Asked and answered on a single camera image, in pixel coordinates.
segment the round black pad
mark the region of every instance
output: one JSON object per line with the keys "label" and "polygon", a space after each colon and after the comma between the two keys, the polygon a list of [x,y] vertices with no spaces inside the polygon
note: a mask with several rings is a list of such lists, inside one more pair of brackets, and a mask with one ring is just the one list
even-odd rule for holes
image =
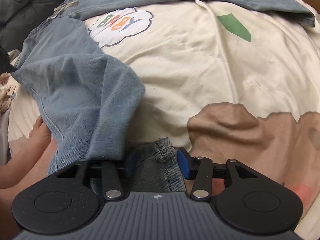
{"label": "round black pad", "polygon": [[239,179],[217,196],[216,210],[241,231],[271,235],[293,230],[303,206],[294,192],[271,179]]}
{"label": "round black pad", "polygon": [[38,234],[61,234],[88,223],[99,202],[92,190],[73,179],[44,179],[22,191],[12,214],[22,228]]}
{"label": "round black pad", "polygon": [[35,200],[37,209],[46,213],[60,212],[71,205],[72,198],[64,192],[49,191],[39,195]]}
{"label": "round black pad", "polygon": [[272,193],[254,191],[243,198],[244,205],[257,212],[272,212],[280,206],[280,199]]}

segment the brown pattern print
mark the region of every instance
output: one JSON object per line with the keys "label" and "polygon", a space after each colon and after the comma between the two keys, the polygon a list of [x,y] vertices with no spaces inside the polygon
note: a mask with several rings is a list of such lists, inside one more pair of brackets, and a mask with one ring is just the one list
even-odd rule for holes
{"label": "brown pattern print", "polygon": [[256,118],[241,104],[205,106],[188,120],[192,156],[237,159],[295,191],[304,214],[320,192],[320,114],[297,122],[291,113]]}

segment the grey ribbed surface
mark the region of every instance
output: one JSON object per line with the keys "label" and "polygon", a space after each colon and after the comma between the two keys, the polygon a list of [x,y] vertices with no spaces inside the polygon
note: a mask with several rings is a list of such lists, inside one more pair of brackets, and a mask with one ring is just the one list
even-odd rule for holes
{"label": "grey ribbed surface", "polygon": [[293,232],[249,236],[229,228],[209,204],[188,199],[184,192],[132,192],[121,202],[105,205],[90,225],[61,236],[22,232],[15,240],[299,240]]}

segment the cream bedsheet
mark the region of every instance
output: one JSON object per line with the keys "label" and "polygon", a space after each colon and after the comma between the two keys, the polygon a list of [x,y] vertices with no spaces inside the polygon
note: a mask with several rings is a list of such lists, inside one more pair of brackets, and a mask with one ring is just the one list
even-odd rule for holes
{"label": "cream bedsheet", "polygon": [[[300,196],[296,233],[317,240],[320,16],[310,9],[315,28],[198,0],[117,10],[85,25],[102,51],[130,65],[146,86],[129,144],[169,137],[193,155],[243,161]],[[9,117],[13,155],[38,116],[20,87]]]}

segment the white cloud print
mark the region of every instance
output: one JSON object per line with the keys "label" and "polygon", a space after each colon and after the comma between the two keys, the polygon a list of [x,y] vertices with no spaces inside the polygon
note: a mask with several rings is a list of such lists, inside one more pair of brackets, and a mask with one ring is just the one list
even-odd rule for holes
{"label": "white cloud print", "polygon": [[101,15],[88,31],[99,48],[110,47],[148,29],[152,18],[149,11],[137,11],[135,8],[116,10]]}

